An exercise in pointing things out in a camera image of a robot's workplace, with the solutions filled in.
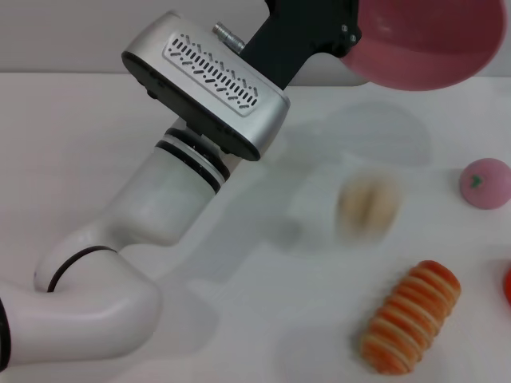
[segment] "red bowl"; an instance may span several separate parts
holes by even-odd
[[[360,0],[362,40],[342,61],[388,88],[445,88],[492,60],[505,15],[504,0]]]

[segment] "orange striped toy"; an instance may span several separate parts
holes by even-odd
[[[412,372],[460,293],[459,281],[444,266],[435,261],[420,262],[370,320],[362,336],[362,358],[381,374]]]

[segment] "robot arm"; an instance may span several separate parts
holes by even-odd
[[[267,3],[271,16],[245,47],[216,27],[240,56],[172,12],[123,53],[149,96],[181,118],[112,203],[41,260],[35,291],[0,282],[0,370],[117,357],[151,336],[160,291],[119,252],[177,243],[237,164],[273,141],[290,106],[283,89],[302,64],[342,56],[360,37],[353,0],[315,0],[314,12],[310,0]]]

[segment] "white table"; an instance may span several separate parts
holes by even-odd
[[[511,79],[289,95],[268,154],[241,165],[179,246],[126,250],[164,291],[144,347],[113,361],[16,368],[0,382],[507,381],[511,205],[473,209],[456,181],[484,156],[511,164]],[[127,75],[0,75],[0,277],[30,287],[38,256],[114,196],[175,117]],[[394,170],[406,201],[382,243],[344,246],[339,189],[374,166]],[[355,358],[356,335],[423,259],[459,277],[461,299],[413,374],[371,375]]]

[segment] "vent pattern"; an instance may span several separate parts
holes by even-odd
[[[189,35],[178,34],[167,44],[165,57],[186,72],[211,93],[240,113],[250,112],[259,101],[257,87],[250,79],[237,77],[229,67],[207,47],[196,44]]]

